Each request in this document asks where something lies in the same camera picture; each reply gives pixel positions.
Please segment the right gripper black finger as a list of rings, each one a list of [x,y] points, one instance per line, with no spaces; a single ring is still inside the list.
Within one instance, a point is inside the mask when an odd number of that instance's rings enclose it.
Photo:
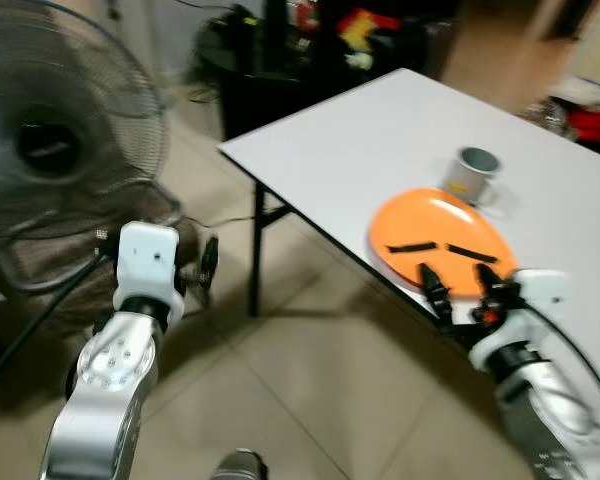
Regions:
[[[427,262],[420,264],[420,284],[425,300],[431,306],[436,320],[436,326],[451,326],[454,324],[454,307],[450,300],[450,288],[442,282],[440,275]]]
[[[482,303],[516,303],[518,301],[518,283],[515,280],[497,274],[489,264],[475,266],[480,287],[482,287]]]

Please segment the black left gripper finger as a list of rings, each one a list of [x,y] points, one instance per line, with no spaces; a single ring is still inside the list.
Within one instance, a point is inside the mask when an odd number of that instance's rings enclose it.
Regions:
[[[203,305],[210,303],[210,284],[212,284],[219,262],[219,238],[210,237],[201,252],[198,264],[198,300]]]

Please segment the orange plate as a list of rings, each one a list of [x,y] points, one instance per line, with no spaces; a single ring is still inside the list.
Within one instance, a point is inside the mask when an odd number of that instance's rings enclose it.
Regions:
[[[384,248],[429,241],[437,243],[436,250],[390,253]],[[368,243],[374,259],[416,291],[422,288],[419,266],[427,262],[450,288],[451,296],[478,298],[482,294],[477,264],[489,262],[447,251],[447,244],[498,257],[498,262],[489,265],[501,276],[518,269],[514,251],[498,230],[474,207],[437,188],[410,189],[379,207],[370,220]]]

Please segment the short black strip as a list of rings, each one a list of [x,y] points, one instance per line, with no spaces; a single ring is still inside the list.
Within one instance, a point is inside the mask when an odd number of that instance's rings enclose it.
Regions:
[[[473,250],[466,250],[464,247],[456,246],[456,244],[447,244],[447,251],[459,253],[461,256],[469,257],[479,262],[489,262],[489,264],[495,264],[498,262],[498,257],[487,255],[487,253],[479,253]]]
[[[433,241],[411,243],[411,244],[390,244],[390,246],[384,247],[390,253],[410,253],[410,252],[422,252],[429,250],[436,250],[437,243]]]

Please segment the black table leg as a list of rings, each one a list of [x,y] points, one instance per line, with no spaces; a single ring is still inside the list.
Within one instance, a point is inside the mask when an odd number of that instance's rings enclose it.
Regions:
[[[273,209],[265,207],[265,197],[272,195],[271,189],[254,182],[253,211],[251,211],[251,255],[248,279],[248,316],[258,317],[260,312],[260,283],[262,283],[262,248],[264,230],[281,218],[290,215],[294,209],[286,202]]]

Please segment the grey metal mug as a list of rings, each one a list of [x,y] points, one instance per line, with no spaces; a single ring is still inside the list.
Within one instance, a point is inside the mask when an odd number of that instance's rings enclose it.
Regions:
[[[484,148],[461,147],[454,159],[448,160],[440,188],[475,209],[495,212],[497,216],[510,214],[518,198],[498,179],[502,166],[500,157]]]

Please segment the red object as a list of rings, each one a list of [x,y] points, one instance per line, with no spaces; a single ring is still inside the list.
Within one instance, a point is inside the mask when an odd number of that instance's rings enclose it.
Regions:
[[[566,122],[576,143],[584,146],[600,146],[600,108],[570,106]]]

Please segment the black standing fan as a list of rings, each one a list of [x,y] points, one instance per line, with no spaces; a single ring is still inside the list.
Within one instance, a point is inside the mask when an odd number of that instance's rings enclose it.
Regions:
[[[128,221],[176,227],[157,84],[116,36],[52,0],[0,0],[0,279],[44,308]]]

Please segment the red and yellow package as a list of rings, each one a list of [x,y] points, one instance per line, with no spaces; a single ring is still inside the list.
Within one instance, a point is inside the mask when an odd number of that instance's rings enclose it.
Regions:
[[[337,35],[344,41],[345,55],[373,54],[390,49],[401,29],[401,20],[364,8],[354,8],[337,23]]]

